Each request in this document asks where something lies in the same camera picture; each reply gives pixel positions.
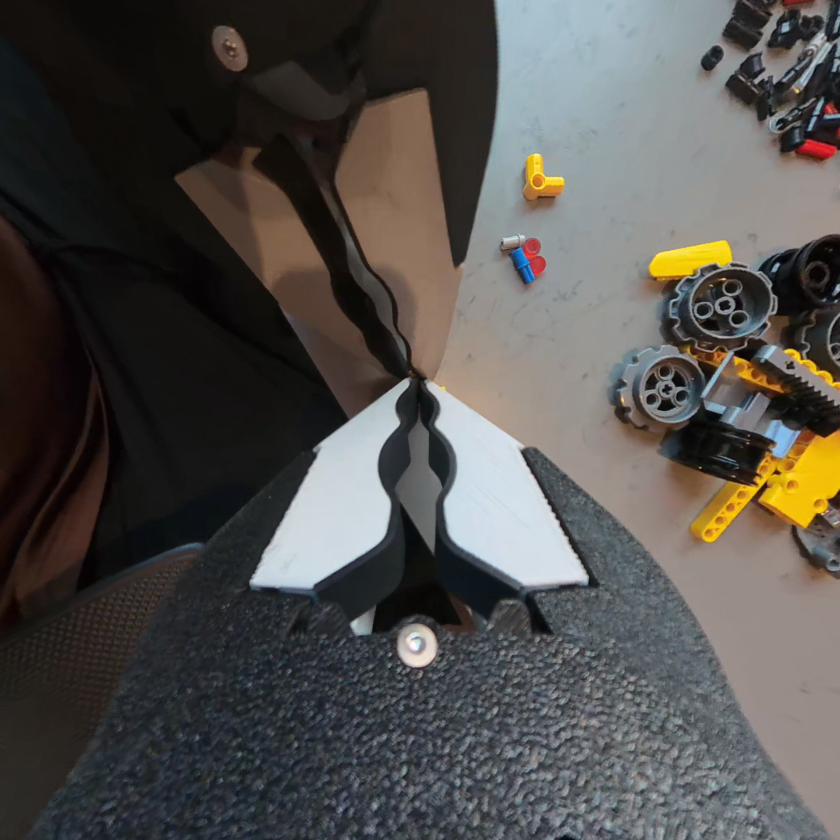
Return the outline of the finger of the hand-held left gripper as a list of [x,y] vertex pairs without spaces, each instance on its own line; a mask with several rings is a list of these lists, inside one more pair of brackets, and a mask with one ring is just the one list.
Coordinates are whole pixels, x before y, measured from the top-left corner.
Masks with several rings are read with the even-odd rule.
[[[256,155],[256,149],[244,148],[238,158],[214,157],[180,173],[175,181],[263,282],[326,374],[336,372],[341,363],[359,363],[372,368],[374,378],[383,377],[385,368],[362,331],[336,302],[329,271],[297,211],[254,167]],[[392,311],[393,326],[399,329],[396,301],[381,278],[373,280],[369,296],[376,317],[385,322]],[[386,332],[408,354],[403,335]]]
[[413,365],[437,378],[455,316],[453,263],[424,89],[365,105],[336,186],[370,267],[391,290]]

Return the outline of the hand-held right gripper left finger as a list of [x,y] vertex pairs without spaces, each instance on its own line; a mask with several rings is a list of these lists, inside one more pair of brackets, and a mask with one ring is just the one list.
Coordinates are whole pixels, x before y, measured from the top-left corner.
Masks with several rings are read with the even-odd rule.
[[394,592],[406,556],[396,485],[411,462],[418,385],[398,383],[315,447],[252,590],[334,603],[350,620]]

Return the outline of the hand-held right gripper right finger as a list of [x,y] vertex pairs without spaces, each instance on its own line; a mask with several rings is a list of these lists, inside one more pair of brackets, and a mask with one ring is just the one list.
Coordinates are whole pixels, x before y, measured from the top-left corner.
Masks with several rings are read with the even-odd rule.
[[421,385],[420,416],[441,485],[434,554],[444,589],[488,620],[500,602],[589,586],[524,446],[447,391]]

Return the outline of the grey desk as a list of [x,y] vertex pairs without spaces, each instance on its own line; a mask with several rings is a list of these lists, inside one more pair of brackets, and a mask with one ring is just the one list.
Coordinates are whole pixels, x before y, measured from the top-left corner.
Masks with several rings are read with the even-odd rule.
[[[689,526],[719,483],[622,424],[610,389],[661,344],[657,252],[726,239],[751,266],[838,232],[838,162],[778,153],[700,58],[732,2],[499,2],[497,120],[437,383],[542,450],[663,566],[764,747],[838,837],[838,579],[751,505],[715,543]],[[556,198],[523,197],[540,153]],[[541,242],[525,286],[503,237]]]

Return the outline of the black wheel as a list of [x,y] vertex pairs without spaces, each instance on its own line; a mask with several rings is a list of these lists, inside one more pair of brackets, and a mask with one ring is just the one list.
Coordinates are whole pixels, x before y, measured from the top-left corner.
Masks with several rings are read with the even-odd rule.
[[674,463],[741,486],[755,487],[775,443],[720,419],[694,418],[668,433],[658,452]]
[[770,280],[776,314],[793,317],[839,304],[839,235],[814,239],[765,259],[759,271]]

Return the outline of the yellow beam chassis assembly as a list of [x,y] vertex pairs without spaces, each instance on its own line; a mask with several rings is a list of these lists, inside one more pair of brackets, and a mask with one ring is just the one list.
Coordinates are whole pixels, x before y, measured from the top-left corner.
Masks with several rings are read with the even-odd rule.
[[712,543],[752,501],[791,526],[808,527],[838,493],[838,381],[773,344],[755,347],[747,360],[732,352],[694,355],[714,369],[703,395],[711,419],[771,438],[775,447],[758,484],[723,480],[690,532]]

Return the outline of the yellow curved panel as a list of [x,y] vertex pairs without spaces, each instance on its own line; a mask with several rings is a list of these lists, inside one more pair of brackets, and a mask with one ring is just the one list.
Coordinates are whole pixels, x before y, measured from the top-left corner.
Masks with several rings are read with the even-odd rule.
[[648,266],[648,275],[656,281],[679,280],[690,277],[708,265],[728,265],[732,262],[732,248],[726,240],[660,251]]

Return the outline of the person's brown sweater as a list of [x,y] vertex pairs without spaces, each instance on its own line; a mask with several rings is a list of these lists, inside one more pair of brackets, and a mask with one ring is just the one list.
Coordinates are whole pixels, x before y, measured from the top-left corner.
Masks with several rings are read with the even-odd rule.
[[109,472],[98,375],[54,284],[1,223],[1,629],[77,590]]

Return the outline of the grey round gear piece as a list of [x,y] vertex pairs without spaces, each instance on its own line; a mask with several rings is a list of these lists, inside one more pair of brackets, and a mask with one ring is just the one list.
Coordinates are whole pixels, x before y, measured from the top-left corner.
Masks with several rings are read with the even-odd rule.
[[839,510],[829,507],[808,527],[793,526],[792,537],[801,555],[816,568],[839,575]]

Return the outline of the pile of black red pieces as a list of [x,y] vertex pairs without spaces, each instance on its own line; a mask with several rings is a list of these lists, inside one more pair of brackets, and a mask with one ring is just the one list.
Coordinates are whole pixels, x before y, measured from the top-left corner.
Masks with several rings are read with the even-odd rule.
[[781,155],[838,161],[838,2],[734,2],[719,45],[743,53],[724,91]]

